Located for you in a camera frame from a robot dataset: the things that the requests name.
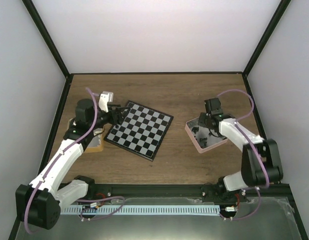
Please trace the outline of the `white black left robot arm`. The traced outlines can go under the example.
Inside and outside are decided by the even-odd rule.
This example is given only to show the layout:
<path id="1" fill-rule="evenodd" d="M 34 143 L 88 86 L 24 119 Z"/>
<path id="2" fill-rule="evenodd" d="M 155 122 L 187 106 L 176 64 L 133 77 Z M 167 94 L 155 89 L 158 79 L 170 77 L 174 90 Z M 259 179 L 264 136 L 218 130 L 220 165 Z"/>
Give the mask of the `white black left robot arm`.
<path id="1" fill-rule="evenodd" d="M 102 130 L 106 124 L 122 124 L 128 110 L 128 107 L 108 105 L 108 100 L 103 97 L 99 102 L 95 98 L 77 102 L 75 117 L 56 154 L 31 183 L 21 184 L 15 192 L 17 219 L 24 223 L 26 231 L 30 231 L 30 225 L 51 229 L 61 212 L 74 202 L 90 203 L 93 209 L 101 206 L 102 199 L 94 200 L 97 190 L 93 187 L 93 179 L 78 176 L 63 188 L 60 184 L 97 136 L 95 131 Z"/>

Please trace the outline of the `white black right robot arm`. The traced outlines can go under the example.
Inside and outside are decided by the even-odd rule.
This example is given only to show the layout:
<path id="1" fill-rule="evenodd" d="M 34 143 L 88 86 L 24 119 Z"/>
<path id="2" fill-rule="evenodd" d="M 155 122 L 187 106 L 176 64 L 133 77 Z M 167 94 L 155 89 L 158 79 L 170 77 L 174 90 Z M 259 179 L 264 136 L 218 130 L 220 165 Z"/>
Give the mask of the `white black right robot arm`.
<path id="1" fill-rule="evenodd" d="M 235 191 L 253 187 L 268 188 L 283 179 L 279 147 L 275 140 L 264 139 L 243 127 L 231 114 L 224 113 L 219 98 L 204 101 L 205 112 L 198 125 L 209 130 L 214 137 L 226 138 L 242 153 L 240 171 L 221 177 L 216 189 L 217 197 L 229 201 Z"/>

